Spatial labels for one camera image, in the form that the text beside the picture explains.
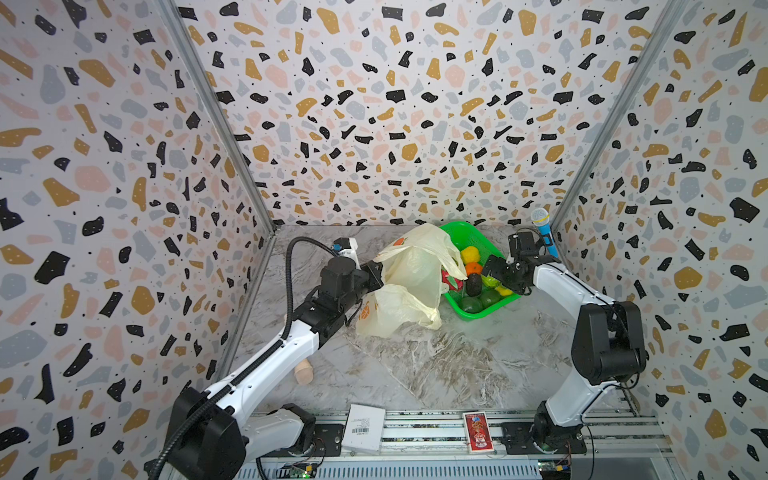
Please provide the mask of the dark avocado toy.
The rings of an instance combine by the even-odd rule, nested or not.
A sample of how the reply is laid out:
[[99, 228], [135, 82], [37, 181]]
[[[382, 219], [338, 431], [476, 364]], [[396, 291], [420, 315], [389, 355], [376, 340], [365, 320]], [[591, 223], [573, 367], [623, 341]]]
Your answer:
[[483, 287], [484, 284], [480, 274], [469, 274], [464, 283], [465, 295], [468, 297], [478, 297], [482, 293]]

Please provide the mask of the cream plastic bag orange print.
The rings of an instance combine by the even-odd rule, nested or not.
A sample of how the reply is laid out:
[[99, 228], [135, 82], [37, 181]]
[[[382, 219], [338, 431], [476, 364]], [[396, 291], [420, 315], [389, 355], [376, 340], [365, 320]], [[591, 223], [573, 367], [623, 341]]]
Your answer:
[[384, 248], [375, 261], [383, 265], [384, 284], [364, 297], [357, 333], [388, 338], [406, 323], [439, 329], [440, 300], [448, 292], [441, 271], [466, 279], [448, 234], [434, 225], [420, 225]]

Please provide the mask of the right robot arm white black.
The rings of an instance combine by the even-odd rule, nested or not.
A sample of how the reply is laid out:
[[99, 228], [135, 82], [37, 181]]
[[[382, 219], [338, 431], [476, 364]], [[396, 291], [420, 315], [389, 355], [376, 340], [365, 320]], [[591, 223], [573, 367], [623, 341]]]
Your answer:
[[559, 259], [542, 252], [543, 242], [531, 231], [516, 232], [508, 242], [507, 257], [491, 255], [483, 274], [520, 296], [532, 289], [547, 294], [575, 320], [575, 331], [570, 373], [540, 403], [531, 422], [502, 424], [502, 443], [509, 455], [584, 453], [586, 413], [646, 367], [640, 309], [577, 278]]

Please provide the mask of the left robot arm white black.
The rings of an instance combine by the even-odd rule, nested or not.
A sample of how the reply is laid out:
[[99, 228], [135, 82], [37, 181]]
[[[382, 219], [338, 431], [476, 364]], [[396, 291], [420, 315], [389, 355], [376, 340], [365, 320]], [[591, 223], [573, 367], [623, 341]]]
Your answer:
[[243, 465], [276, 450], [302, 454], [315, 417], [294, 404], [251, 424], [265, 396], [347, 322], [363, 297], [380, 289], [383, 266], [332, 258], [321, 271], [315, 296], [289, 314], [290, 331], [277, 335], [238, 369], [208, 388], [184, 389], [175, 400], [152, 479], [233, 479]]

